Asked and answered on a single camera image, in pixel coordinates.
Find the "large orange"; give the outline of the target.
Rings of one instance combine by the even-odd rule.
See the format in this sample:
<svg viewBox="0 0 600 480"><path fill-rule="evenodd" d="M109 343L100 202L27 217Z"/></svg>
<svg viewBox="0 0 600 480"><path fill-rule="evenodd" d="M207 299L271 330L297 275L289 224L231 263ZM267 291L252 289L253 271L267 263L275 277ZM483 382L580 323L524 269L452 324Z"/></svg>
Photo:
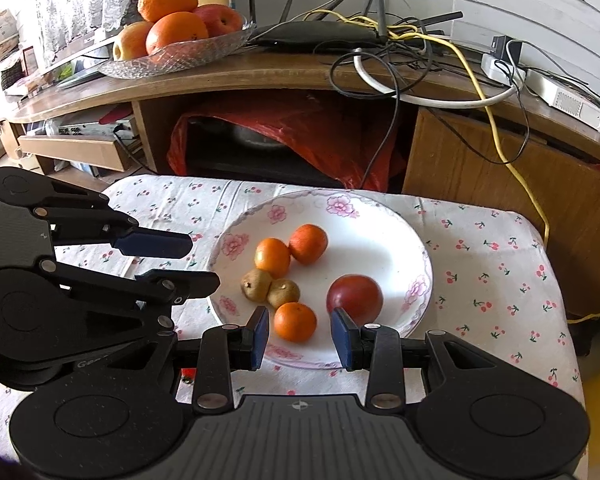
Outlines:
<svg viewBox="0 0 600 480"><path fill-rule="evenodd" d="M193 12L198 0L138 0L137 11L146 21L155 23L174 12Z"/></svg>
<svg viewBox="0 0 600 480"><path fill-rule="evenodd" d="M209 33L204 21L193 12L174 12L160 18L149 29L146 38L148 54L183 41L208 39Z"/></svg>

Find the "yellow apple in dish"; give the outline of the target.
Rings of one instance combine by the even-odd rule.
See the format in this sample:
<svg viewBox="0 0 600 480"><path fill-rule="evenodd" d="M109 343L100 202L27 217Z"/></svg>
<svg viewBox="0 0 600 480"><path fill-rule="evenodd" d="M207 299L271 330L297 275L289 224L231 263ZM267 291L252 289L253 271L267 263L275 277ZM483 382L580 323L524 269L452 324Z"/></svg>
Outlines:
<svg viewBox="0 0 600 480"><path fill-rule="evenodd" d="M115 61L131 61L147 55L146 39L151 30L151 22L136 22L126 25L117 34L112 48Z"/></svg>

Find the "small mandarin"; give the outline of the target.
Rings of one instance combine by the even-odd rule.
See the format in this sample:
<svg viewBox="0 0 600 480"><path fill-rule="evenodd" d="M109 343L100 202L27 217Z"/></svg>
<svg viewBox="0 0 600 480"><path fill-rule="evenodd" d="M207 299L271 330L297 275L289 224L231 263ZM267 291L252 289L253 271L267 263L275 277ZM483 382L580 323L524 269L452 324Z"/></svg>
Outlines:
<svg viewBox="0 0 600 480"><path fill-rule="evenodd" d="M313 310L301 302L286 302L274 314L274 332L279 338L302 344L312 338L317 328Z"/></svg>
<svg viewBox="0 0 600 480"><path fill-rule="evenodd" d="M268 272L272 278L284 278L290 267L291 255L287 245L278 238L261 240L254 253L257 269Z"/></svg>

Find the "top large orange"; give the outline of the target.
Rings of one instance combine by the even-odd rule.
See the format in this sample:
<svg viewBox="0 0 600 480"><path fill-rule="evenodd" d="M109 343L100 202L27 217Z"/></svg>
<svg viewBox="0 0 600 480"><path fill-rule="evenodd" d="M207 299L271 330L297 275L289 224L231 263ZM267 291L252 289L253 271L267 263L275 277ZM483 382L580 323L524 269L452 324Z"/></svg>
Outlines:
<svg viewBox="0 0 600 480"><path fill-rule="evenodd" d="M174 12L193 12L198 0L138 0L137 11L146 21L155 23Z"/></svg>

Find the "white power strip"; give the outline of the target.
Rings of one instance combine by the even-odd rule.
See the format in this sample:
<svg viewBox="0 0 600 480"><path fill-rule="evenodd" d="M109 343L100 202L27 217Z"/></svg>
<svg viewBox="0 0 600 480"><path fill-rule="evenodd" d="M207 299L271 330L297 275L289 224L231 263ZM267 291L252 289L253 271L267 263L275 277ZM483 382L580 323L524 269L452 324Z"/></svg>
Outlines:
<svg viewBox="0 0 600 480"><path fill-rule="evenodd" d="M600 132L600 107L576 90L558 84L537 70L516 70L509 62L490 53L483 53L480 66L489 79L501 84L514 84L516 90L526 88L548 106Z"/></svg>

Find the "red plastic bag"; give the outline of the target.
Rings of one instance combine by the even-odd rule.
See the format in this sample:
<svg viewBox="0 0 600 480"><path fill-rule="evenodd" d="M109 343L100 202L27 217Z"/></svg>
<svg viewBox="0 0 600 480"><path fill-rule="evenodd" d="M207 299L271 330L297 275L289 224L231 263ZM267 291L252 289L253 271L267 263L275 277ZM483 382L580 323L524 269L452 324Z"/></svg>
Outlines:
<svg viewBox="0 0 600 480"><path fill-rule="evenodd" d="M388 190L396 140L392 99L346 98L335 91L244 90L189 98L173 127L166 160L178 176L189 174L186 157L211 158L209 127L194 119L216 119L277 141L346 188Z"/></svg>

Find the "black power adapter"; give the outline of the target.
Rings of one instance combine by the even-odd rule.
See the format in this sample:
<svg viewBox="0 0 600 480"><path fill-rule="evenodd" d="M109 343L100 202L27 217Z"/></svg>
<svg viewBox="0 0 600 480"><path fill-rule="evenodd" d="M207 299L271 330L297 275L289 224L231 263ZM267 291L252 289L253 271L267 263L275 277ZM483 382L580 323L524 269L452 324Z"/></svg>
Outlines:
<svg viewBox="0 0 600 480"><path fill-rule="evenodd" d="M506 35L493 36L490 53L498 60L517 65L521 54L521 43Z"/></svg>

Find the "wooden tv cabinet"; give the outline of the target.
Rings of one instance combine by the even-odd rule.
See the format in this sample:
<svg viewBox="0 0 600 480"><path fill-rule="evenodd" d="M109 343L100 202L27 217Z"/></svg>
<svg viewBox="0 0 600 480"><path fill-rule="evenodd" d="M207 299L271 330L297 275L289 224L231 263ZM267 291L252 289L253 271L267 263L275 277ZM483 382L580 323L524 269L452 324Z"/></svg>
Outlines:
<svg viewBox="0 0 600 480"><path fill-rule="evenodd" d="M332 90L333 81L343 91ZM347 185L376 160L371 188L386 185L389 158L407 143L404 193L523 214L550 234L568 310L600 311L600 133L528 96L509 98L492 108L504 153L515 161L506 170L489 162L492 129L483 113L394 110L352 99L361 88L354 70L332 73L324 56L251 52L178 74L50 88L5 118L30 124L128 103L148 164L162 174L184 170L172 140L180 119L223 118L264 131Z"/></svg>

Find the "black wifi router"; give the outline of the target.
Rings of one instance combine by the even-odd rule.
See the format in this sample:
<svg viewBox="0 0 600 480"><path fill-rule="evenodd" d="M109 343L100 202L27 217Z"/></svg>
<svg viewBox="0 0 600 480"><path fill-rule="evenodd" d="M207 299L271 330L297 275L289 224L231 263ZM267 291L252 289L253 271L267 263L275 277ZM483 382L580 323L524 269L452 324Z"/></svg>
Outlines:
<svg viewBox="0 0 600 480"><path fill-rule="evenodd" d="M287 0L277 23L258 26L248 40L250 46L318 46L319 44L386 44L389 41L411 40L430 26L458 21L464 13L453 11L430 18L397 18L388 22L385 0L366 0L360 14L345 16L337 12L344 0L328 0L324 6L306 11L295 18L289 16Z"/></svg>

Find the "red apple in dish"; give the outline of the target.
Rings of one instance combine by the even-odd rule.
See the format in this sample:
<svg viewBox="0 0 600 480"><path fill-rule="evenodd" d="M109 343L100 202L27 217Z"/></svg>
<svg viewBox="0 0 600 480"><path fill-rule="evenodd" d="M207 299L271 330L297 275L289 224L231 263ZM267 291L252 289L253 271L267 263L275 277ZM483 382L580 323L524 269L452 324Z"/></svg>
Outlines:
<svg viewBox="0 0 600 480"><path fill-rule="evenodd" d="M210 38L224 36L232 32L242 30L244 19L242 16L229 6L222 4L209 3L198 6L194 11L201 21L206 25L208 36Z"/></svg>

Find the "white floral ceramic bowl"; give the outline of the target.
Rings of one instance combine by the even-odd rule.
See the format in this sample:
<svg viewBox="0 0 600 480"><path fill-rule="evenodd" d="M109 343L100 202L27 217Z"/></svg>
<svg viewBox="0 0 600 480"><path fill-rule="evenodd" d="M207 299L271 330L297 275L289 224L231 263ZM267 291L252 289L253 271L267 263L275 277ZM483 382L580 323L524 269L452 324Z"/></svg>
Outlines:
<svg viewBox="0 0 600 480"><path fill-rule="evenodd" d="M288 276L300 288L300 300L317 318L314 335L302 344L268 336L265 356L280 366L331 370L340 365L330 336L326 298L329 286L344 274L372 278L384 295L377 323L408 336L419 324L432 292L428 252L414 229L386 205L370 197L335 190L302 190L250 206L230 222L215 243L209 268L220 286L209 299L222 324L242 325L256 308L240 290L253 267L257 244L268 237L288 240L302 224L325 230L328 246L310 266L292 262Z"/></svg>

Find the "brown longan fruit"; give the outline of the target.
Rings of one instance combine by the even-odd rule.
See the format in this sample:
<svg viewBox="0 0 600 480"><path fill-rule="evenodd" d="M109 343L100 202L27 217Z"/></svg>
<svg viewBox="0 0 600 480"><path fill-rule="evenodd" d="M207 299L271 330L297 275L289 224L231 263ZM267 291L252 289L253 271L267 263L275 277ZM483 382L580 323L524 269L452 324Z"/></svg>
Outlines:
<svg viewBox="0 0 600 480"><path fill-rule="evenodd" d="M254 268L240 280L240 290L250 301L263 304L271 288L272 276L266 271Z"/></svg>
<svg viewBox="0 0 600 480"><path fill-rule="evenodd" d="M288 302L298 302L301 296L299 286L288 278L276 278L272 281L266 301L274 308L278 309Z"/></svg>

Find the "mandarin orange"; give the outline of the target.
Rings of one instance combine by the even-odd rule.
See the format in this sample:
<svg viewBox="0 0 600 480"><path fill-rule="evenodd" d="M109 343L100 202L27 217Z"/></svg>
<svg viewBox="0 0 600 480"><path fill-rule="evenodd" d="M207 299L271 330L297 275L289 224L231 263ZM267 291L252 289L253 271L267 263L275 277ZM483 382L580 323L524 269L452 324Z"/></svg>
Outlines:
<svg viewBox="0 0 600 480"><path fill-rule="evenodd" d="M295 229L288 240L291 257L304 266L317 262L328 247L327 233L314 224L304 224Z"/></svg>

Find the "dark red apple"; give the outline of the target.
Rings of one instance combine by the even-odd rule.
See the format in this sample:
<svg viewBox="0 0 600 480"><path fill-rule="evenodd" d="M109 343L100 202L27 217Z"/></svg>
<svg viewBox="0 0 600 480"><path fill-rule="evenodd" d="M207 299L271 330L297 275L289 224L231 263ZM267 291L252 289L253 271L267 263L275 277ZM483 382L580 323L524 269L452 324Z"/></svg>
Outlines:
<svg viewBox="0 0 600 480"><path fill-rule="evenodd" d="M373 323L384 304L384 295L375 280L362 274L346 274L333 281L326 296L328 313L341 308L356 325Z"/></svg>

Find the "red cherry tomato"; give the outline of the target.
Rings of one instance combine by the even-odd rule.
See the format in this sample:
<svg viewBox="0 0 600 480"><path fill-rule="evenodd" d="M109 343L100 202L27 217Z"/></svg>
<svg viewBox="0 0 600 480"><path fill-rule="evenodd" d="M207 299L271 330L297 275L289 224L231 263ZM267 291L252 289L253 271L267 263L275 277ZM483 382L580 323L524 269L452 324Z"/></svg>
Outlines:
<svg viewBox="0 0 600 480"><path fill-rule="evenodd" d="M196 368L182 368L181 381L185 385L193 385L196 378Z"/></svg>

